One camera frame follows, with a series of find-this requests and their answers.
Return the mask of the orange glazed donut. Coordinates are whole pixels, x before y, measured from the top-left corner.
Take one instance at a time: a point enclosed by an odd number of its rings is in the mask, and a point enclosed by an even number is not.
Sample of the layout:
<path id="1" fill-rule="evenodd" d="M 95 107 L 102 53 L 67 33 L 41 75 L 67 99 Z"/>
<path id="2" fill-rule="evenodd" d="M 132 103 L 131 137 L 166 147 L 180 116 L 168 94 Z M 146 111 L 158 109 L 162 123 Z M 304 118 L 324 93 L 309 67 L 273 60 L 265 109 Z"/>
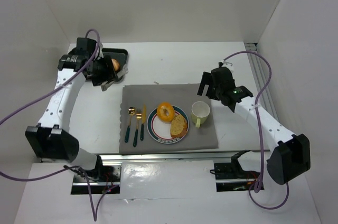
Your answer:
<path id="1" fill-rule="evenodd" d="M 175 110 L 169 102 L 160 103 L 156 113 L 158 118 L 165 123 L 170 123 L 175 117 Z"/>

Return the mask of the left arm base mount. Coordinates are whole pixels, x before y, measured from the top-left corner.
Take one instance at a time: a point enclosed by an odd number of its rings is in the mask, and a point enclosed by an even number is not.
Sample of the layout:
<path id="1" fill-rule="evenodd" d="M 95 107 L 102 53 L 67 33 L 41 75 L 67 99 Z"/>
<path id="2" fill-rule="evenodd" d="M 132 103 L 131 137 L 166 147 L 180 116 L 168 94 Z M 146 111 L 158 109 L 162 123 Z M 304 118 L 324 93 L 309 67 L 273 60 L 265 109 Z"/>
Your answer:
<path id="1" fill-rule="evenodd" d="M 73 170 L 74 176 L 72 181 L 72 195 L 88 195 L 88 184 L 83 172 Z M 97 178 L 93 178 L 87 174 L 91 188 L 91 193 L 94 195 L 103 194 L 120 194 L 120 178 L 121 165 L 105 166 L 103 174 Z"/>

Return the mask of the orange round bun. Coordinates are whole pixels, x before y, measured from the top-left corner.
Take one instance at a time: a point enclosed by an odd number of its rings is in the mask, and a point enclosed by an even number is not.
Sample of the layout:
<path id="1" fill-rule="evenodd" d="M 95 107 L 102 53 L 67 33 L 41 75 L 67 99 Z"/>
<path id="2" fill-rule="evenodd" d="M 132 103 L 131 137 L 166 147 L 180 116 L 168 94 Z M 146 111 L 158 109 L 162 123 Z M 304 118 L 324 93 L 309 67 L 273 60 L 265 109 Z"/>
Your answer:
<path id="1" fill-rule="evenodd" d="M 113 68 L 116 72 L 120 71 L 120 63 L 116 59 L 112 59 Z"/>

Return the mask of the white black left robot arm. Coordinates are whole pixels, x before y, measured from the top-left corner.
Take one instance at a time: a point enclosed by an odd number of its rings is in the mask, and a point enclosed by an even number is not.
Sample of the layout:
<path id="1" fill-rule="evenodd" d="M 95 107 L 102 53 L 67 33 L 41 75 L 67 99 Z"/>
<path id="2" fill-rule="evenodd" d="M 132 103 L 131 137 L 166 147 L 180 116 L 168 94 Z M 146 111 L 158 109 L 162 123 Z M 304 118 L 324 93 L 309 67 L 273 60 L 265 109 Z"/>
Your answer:
<path id="1" fill-rule="evenodd" d="M 66 161 L 98 174 L 101 157 L 80 147 L 69 133 L 71 114 L 85 82 L 107 90 L 127 73 L 128 52 L 104 48 L 90 38 L 77 38 L 76 47 L 63 55 L 58 63 L 55 91 L 35 126 L 27 127 L 25 136 L 38 158 Z"/>

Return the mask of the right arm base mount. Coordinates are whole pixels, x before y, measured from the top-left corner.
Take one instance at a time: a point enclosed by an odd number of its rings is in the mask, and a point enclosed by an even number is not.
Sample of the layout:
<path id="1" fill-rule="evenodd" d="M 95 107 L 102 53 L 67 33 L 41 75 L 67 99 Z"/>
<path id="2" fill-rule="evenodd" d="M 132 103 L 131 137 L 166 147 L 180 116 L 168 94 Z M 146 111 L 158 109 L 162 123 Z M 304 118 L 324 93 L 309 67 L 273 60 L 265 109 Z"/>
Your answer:
<path id="1" fill-rule="evenodd" d="M 214 163 L 214 169 L 209 172 L 214 175 L 217 192 L 248 191 L 254 185 L 259 172 L 250 170 L 244 171 L 239 163 L 242 157 L 249 150 L 244 150 L 230 157 L 230 162 Z"/>

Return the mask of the seeded bread slice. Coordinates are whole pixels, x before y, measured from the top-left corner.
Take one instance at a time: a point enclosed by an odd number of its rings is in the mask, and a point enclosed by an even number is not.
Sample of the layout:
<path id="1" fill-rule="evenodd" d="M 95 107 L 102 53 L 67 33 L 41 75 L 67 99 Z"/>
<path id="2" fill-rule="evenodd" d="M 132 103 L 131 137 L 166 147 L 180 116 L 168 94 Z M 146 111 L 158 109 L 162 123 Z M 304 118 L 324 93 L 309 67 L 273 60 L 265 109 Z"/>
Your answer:
<path id="1" fill-rule="evenodd" d="M 176 115 L 171 121 L 170 134 L 172 138 L 182 138 L 187 133 L 187 121 L 182 115 Z"/>

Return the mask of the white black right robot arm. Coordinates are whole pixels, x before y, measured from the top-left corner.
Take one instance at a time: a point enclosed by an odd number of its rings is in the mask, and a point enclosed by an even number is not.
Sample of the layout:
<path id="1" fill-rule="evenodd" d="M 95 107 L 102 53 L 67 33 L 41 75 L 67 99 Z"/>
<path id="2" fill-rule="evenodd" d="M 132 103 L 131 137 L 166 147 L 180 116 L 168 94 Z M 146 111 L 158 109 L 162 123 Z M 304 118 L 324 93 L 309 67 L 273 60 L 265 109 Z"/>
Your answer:
<path id="1" fill-rule="evenodd" d="M 274 119 L 255 102 L 248 88 L 236 86 L 230 69 L 224 66 L 204 72 L 197 92 L 199 96 L 203 95 L 204 87 L 208 88 L 208 98 L 220 101 L 262 133 L 271 151 L 267 172 L 277 184 L 284 185 L 310 169 L 309 139 L 304 134 L 296 135 Z"/>

